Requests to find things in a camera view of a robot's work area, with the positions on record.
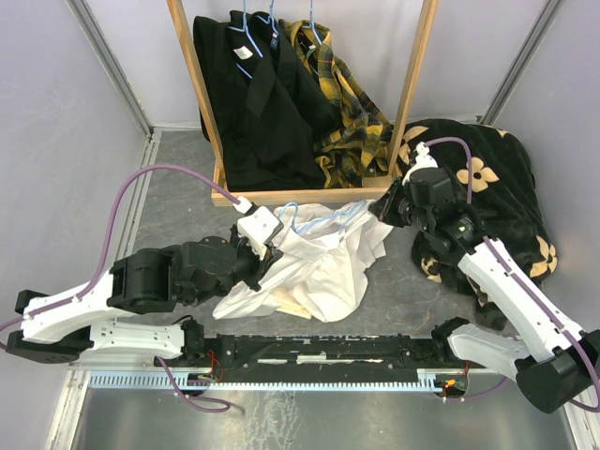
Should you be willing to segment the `blue wire hanger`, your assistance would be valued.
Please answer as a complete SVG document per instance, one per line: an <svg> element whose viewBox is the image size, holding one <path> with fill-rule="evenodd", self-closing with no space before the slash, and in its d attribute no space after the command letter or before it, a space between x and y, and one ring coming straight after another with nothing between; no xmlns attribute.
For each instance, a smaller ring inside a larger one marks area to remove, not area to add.
<svg viewBox="0 0 600 450"><path fill-rule="evenodd" d="M370 201L363 200L361 202L351 202L343 205L341 208L329 213L313 214L311 218L301 217L301 205L296 202L288 202L287 204L277 208L275 210L278 219L283 220L286 210L289 208L293 209L290 228L297 234L302 234L308 230L316 227L317 225L324 224L325 222L333 222L337 219L341 220L341 227L346 226L352 222L356 217L363 214L363 212L370 205Z"/></svg>

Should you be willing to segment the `white shirt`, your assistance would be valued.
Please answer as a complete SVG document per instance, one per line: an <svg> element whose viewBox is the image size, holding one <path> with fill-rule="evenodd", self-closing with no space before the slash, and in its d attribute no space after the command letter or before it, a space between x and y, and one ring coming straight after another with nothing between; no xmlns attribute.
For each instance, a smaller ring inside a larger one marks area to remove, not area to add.
<svg viewBox="0 0 600 450"><path fill-rule="evenodd" d="M329 214L318 203L301 205L301 218ZM293 209L286 210L282 231L273 244L283 252L255 292L246 284L235 286L213 309L216 320L268 316L277 311L271 291L288 291L322 323L338 322L361 304L368 287L366 271L386 255L384 240L392 231L368 211L341 227L341 220L325 222L297 234L290 228Z"/></svg>

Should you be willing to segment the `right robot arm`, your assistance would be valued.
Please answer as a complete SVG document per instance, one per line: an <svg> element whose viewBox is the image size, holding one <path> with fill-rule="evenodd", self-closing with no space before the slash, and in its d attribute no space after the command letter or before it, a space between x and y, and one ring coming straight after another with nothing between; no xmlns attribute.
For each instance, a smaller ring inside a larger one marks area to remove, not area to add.
<svg viewBox="0 0 600 450"><path fill-rule="evenodd" d="M552 413L588 388L599 388L599 333L587 332L556 307L519 268L443 168L412 169L369 212L393 227L413 227L472 280L517 330L502 337L458 322L429 345L438 365L474 362L514 382L539 411Z"/></svg>

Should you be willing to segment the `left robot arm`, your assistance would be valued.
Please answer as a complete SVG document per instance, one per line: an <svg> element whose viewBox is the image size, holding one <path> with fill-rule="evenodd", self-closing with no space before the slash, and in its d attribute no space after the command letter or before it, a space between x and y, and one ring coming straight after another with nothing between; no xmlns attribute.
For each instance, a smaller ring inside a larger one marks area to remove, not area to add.
<svg viewBox="0 0 600 450"><path fill-rule="evenodd" d="M257 292L281 256L273 244L259 256L237 233L229 240L208 236L144 248L115 262L93 288L56 295L20 292L15 310L22 324L8 335L6 351L41 364L125 359L196 367L207 355L200 323L187 319L146 325L131 318L172 312L178 305L197 306L228 295L238 284Z"/></svg>

